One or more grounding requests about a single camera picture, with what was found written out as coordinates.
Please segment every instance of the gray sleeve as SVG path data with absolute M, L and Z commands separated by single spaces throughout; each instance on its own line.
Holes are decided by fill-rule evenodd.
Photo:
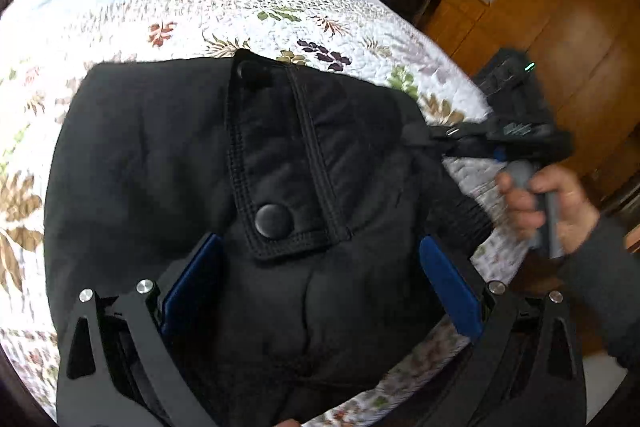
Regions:
M 622 227 L 601 217 L 558 275 L 594 310 L 610 354 L 627 367 L 636 365 L 640 360 L 640 260 L 626 251 Z

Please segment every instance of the human hand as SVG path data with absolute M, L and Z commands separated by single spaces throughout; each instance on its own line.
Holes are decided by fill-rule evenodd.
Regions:
M 530 239 L 545 224 L 546 216 L 536 211 L 536 197 L 532 192 L 558 192 L 558 238 L 566 254 L 574 253 L 585 242 L 600 218 L 577 176 L 559 165 L 549 165 L 537 172 L 529 181 L 530 192 L 514 187 L 513 179 L 506 172 L 500 172 L 495 182 L 504 194 L 511 222 L 521 239 Z

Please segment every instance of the metal screw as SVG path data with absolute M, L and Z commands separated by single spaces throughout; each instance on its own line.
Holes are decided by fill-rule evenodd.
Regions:
M 551 302 L 555 302 L 556 304 L 559 304 L 564 300 L 564 297 L 562 297 L 562 294 L 558 290 L 553 290 L 549 293 L 549 298 L 551 299 Z
M 494 295 L 502 295 L 507 291 L 507 286 L 500 281 L 491 281 L 489 284 L 489 291 Z
M 154 282 L 150 279 L 143 279 L 136 284 L 136 291 L 141 295 L 149 293 L 154 288 Z
M 78 298 L 80 299 L 80 302 L 89 302 L 94 298 L 94 291 L 91 288 L 85 288 L 80 292 Z

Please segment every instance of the floral bedspread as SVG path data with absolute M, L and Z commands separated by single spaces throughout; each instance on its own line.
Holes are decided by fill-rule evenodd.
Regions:
M 99 62 L 222 58 L 240 48 L 404 90 L 428 121 L 481 120 L 488 111 L 437 46 L 366 0 L 127 0 L 73 17 L 43 12 L 19 25 L 0 21 L 0 343 L 52 416 L 60 357 L 46 298 L 43 203 L 69 103 Z M 485 279 L 510 281 L 525 251 L 504 223 L 492 181 L 500 166 L 446 165 L 496 224 L 474 263 Z M 466 343 L 444 318 L 375 389 L 307 425 L 370 425 Z

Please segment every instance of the blue gripper pad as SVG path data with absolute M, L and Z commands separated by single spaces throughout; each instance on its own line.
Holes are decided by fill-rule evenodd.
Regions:
M 480 302 L 456 267 L 428 235 L 420 242 L 420 265 L 460 335 L 475 342 L 482 334 Z
M 193 324 L 202 304 L 218 286 L 222 240 L 215 234 L 204 240 L 162 302 L 160 333 L 164 339 Z

